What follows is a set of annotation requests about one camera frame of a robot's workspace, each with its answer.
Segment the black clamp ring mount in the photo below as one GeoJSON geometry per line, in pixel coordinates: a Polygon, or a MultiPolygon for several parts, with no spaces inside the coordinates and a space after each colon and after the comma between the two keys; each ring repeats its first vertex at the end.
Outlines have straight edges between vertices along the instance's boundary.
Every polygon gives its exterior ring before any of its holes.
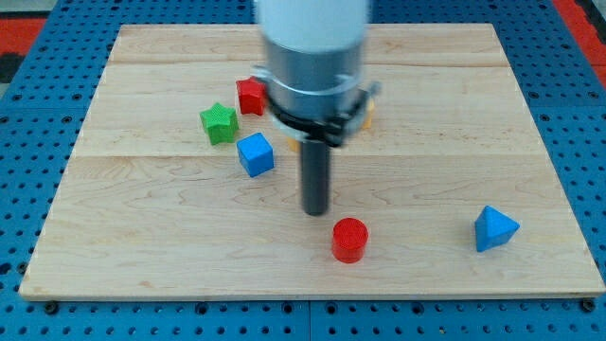
{"type": "Polygon", "coordinates": [[[267,86],[276,84],[301,97],[290,108],[271,96],[266,97],[266,109],[280,131],[299,142],[315,140],[333,148],[342,146],[347,138],[361,130],[367,102],[382,91],[378,81],[371,82],[366,89],[361,88],[360,75],[338,74],[337,84],[322,90],[292,88],[263,65],[254,66],[252,76],[267,86]]]}

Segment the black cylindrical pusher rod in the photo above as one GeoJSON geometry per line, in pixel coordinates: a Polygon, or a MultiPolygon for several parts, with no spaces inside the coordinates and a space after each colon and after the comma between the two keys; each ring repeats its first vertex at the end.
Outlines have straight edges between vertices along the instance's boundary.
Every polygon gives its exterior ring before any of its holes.
{"type": "Polygon", "coordinates": [[[303,142],[300,148],[302,206],[320,216],[329,208],[330,148],[319,141],[303,142]]]}

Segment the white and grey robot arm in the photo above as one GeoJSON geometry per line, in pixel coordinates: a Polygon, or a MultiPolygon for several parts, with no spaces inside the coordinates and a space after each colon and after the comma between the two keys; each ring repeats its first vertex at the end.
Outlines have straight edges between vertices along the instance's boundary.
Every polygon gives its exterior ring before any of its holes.
{"type": "Polygon", "coordinates": [[[299,145],[303,210],[320,216],[330,205],[330,151],[361,130],[380,89],[362,86],[371,3],[257,0],[254,11],[265,63],[253,75],[275,125],[299,145]]]}

